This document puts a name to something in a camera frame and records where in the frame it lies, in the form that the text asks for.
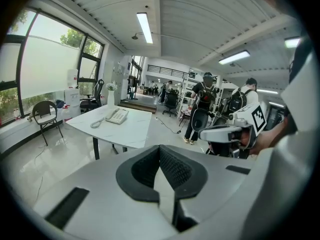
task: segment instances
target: black office chair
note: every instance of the black office chair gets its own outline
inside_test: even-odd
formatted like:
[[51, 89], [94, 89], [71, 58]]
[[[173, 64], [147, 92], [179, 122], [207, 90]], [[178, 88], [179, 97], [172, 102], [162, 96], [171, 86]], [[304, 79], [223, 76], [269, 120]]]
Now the black office chair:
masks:
[[101, 107], [100, 96], [101, 96], [101, 90], [104, 84], [105, 82], [102, 79], [98, 81], [98, 89], [96, 90], [94, 97], [90, 97], [90, 94], [85, 94], [87, 95], [88, 98], [81, 99], [81, 103], [80, 103], [81, 111], [88, 112], [89, 110], [94, 110], [96, 108]]
[[[51, 114], [50, 107], [54, 108], [55, 114]], [[60, 127], [57, 122], [57, 111], [58, 111], [57, 106], [50, 100], [44, 100], [44, 101], [38, 102], [33, 107], [33, 110], [32, 110], [32, 117], [34, 118], [35, 122], [40, 126], [42, 137], [44, 138], [45, 144], [47, 146], [48, 146], [48, 143], [45, 138], [43, 129], [48, 124], [55, 124], [55, 128], [58, 128], [62, 138], [64, 137], [61, 133]]]
[[164, 113], [169, 113], [170, 117], [171, 117], [171, 114], [177, 116], [176, 113], [172, 113], [171, 112], [171, 110], [176, 109], [177, 101], [178, 101], [178, 95], [177, 94], [168, 93], [167, 96], [166, 96], [166, 100], [165, 100], [164, 106], [167, 107], [169, 110], [163, 111], [162, 115]]

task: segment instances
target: telephone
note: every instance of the telephone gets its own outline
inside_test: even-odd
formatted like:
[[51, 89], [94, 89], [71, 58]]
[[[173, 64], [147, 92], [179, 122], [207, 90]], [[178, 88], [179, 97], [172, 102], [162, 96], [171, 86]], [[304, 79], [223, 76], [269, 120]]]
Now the telephone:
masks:
[[124, 109], [119, 109], [117, 107], [116, 109], [108, 111], [108, 113], [105, 115], [105, 117], [101, 118], [98, 121], [93, 122], [90, 125], [90, 127], [91, 128], [98, 128], [101, 125], [101, 123], [103, 122], [103, 120], [106, 120], [106, 121], [114, 123], [114, 124], [121, 125], [125, 121], [128, 113], [129, 113], [129, 111], [124, 110]]

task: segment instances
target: vase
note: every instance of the vase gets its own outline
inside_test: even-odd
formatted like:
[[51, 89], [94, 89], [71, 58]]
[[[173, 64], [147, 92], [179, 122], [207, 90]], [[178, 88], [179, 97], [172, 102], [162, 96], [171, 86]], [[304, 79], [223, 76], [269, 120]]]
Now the vase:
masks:
[[115, 107], [115, 91], [114, 90], [109, 90], [107, 105], [109, 109], [113, 109]]

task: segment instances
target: sneaker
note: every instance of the sneaker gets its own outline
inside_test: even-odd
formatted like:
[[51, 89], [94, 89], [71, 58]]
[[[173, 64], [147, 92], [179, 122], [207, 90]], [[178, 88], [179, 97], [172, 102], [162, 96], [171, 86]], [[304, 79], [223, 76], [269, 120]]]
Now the sneaker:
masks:
[[189, 139], [186, 138], [185, 136], [183, 136], [183, 140], [184, 140], [185, 143], [189, 143]]

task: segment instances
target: fluorescent light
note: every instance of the fluorescent light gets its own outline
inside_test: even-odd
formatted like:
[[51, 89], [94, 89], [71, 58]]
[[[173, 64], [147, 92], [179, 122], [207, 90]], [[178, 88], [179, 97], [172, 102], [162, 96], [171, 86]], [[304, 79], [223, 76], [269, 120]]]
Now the fluorescent light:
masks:
[[148, 44], [153, 44], [154, 42], [152, 41], [152, 36], [151, 36], [151, 31], [149, 27], [149, 22], [148, 22], [148, 16], [146, 12], [139, 12], [136, 14], [138, 17], [140, 26], [142, 28], [142, 32], [144, 34], [144, 38]]
[[299, 37], [290, 38], [290, 39], [285, 39], [284, 44], [285, 44], [285, 47], [287, 48], [296, 48], [299, 44], [299, 41], [300, 41]]
[[285, 107], [284, 105], [281, 105], [281, 104], [278, 104], [278, 103], [274, 103], [274, 102], [271, 102], [271, 101], [269, 101], [269, 104], [275, 105], [275, 106], [278, 106], [278, 107], [281, 107], [281, 108]]
[[256, 90], [257, 92], [260, 92], [260, 93], [267, 93], [267, 94], [278, 94], [277, 91], [273, 91], [273, 90], [262, 90], [262, 89], [257, 89]]
[[250, 56], [250, 53], [247, 50], [244, 50], [242, 52], [239, 52], [237, 54], [234, 54], [234, 55], [231, 55], [231, 56], [229, 56], [227, 58], [219, 60], [219, 63], [221, 65], [224, 65], [224, 64], [227, 64], [227, 63], [230, 63], [230, 62], [235, 62], [235, 61], [241, 60], [241, 59], [249, 57], [249, 56]]

